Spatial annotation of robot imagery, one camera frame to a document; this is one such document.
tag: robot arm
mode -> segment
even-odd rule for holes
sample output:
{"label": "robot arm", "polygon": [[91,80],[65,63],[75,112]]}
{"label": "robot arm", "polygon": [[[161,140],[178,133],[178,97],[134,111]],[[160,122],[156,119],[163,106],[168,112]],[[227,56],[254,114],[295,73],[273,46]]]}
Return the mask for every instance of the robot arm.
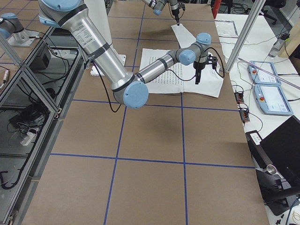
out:
{"label": "robot arm", "polygon": [[185,11],[183,3],[178,3],[177,0],[142,0],[146,5],[153,9],[155,15],[160,15],[167,3],[170,4],[172,15],[175,17],[176,23],[179,26],[179,9]]}
{"label": "robot arm", "polygon": [[23,43],[29,39],[26,30],[20,23],[18,17],[13,13],[5,13],[0,15],[0,34],[6,39],[11,34],[17,42]]}
{"label": "robot arm", "polygon": [[83,0],[38,0],[40,21],[71,32],[90,60],[101,69],[111,83],[115,99],[131,108],[142,107],[148,99],[145,83],[153,80],[177,62],[203,69],[208,57],[210,35],[202,33],[189,48],[171,50],[136,74],[128,72],[88,17]]}

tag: metal post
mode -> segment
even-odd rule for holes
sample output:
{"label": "metal post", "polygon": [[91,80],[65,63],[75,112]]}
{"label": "metal post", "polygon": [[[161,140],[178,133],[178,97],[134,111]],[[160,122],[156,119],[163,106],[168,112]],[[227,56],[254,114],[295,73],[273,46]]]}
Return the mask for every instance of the metal post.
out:
{"label": "metal post", "polygon": [[226,64],[226,67],[225,67],[225,72],[229,73],[229,71],[231,70],[231,68],[233,67],[233,64],[236,60],[236,57],[239,55],[240,53],[240,50],[242,49],[247,37],[248,37],[248,34],[250,33],[251,31],[251,28],[253,26],[253,24],[255,23],[256,21],[256,18],[257,16],[259,15],[264,3],[265,3],[266,0],[256,0],[254,2],[254,5],[253,7],[251,8],[250,10],[250,14],[245,22],[245,25],[240,33],[240,36],[231,52],[231,55],[229,57],[229,60]]}
{"label": "metal post", "polygon": [[5,53],[13,60],[13,62],[19,66],[22,66],[22,60],[2,35],[0,35],[0,44]]}

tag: black chair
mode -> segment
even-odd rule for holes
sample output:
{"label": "black chair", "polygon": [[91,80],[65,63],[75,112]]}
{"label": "black chair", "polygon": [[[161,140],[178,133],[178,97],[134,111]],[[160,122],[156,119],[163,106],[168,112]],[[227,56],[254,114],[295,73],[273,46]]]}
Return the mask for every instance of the black chair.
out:
{"label": "black chair", "polygon": [[264,7],[271,6],[274,8],[282,8],[285,5],[286,5],[286,0],[266,0],[265,4],[263,5],[263,8],[262,8],[263,16],[273,20],[274,22],[272,24],[275,25],[277,22],[277,19],[274,18],[273,16],[269,15],[268,11],[265,10]]}

